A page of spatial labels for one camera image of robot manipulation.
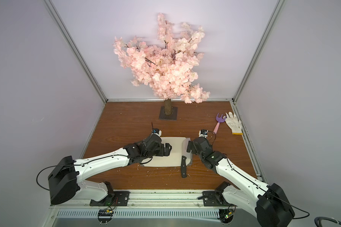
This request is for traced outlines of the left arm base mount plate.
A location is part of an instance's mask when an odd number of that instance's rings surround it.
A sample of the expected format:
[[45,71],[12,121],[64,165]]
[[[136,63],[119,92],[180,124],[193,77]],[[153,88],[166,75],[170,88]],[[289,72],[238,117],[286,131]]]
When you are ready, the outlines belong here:
[[106,206],[106,207],[112,207],[112,206],[120,206],[120,207],[126,207],[129,200],[129,191],[115,191],[112,194],[107,195],[104,199],[101,201],[90,201],[90,206]]

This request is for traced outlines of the black handled kitchen knife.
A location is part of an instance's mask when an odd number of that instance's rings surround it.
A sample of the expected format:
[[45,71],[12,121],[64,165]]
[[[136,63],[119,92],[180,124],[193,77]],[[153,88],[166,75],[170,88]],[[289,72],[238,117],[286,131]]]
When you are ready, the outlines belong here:
[[186,138],[182,142],[182,150],[181,150],[181,177],[186,178],[187,175],[187,167],[192,165],[192,153],[188,151],[188,143],[190,142],[190,138]]

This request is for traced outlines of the white grey cutting board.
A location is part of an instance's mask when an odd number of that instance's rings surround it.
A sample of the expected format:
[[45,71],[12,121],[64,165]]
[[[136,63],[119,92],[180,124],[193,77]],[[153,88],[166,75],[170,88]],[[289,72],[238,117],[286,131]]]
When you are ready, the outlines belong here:
[[153,159],[141,166],[145,167],[178,167],[181,166],[182,156],[186,157],[186,166],[192,165],[192,153],[187,152],[190,138],[185,137],[161,137],[162,144],[169,143],[172,146],[170,155],[166,157],[154,156]]

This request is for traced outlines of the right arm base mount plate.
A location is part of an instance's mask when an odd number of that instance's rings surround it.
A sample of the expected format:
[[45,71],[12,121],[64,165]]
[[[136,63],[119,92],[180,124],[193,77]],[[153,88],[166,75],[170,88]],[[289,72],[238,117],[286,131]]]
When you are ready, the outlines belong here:
[[202,200],[205,207],[229,207],[231,206],[221,193],[215,191],[203,191],[202,195],[197,198]]

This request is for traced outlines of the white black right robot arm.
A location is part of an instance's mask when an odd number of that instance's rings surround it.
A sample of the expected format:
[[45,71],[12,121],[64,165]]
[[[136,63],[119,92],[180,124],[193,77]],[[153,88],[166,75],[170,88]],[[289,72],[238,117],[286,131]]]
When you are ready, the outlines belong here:
[[221,197],[253,215],[262,227],[287,227],[296,220],[296,206],[290,204],[283,189],[260,181],[235,165],[226,154],[213,149],[205,137],[188,142],[187,152],[198,155],[207,169],[230,181]]

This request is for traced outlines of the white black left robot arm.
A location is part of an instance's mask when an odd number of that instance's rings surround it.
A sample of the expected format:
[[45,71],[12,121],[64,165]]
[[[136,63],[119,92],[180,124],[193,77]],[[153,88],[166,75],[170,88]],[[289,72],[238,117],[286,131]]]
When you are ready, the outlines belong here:
[[44,168],[53,169],[48,176],[50,202],[62,204],[85,192],[88,187],[81,183],[94,175],[132,164],[147,164],[145,159],[167,157],[171,151],[171,144],[162,142],[161,133],[153,132],[142,141],[104,155],[76,160],[72,156],[64,157],[57,165]]

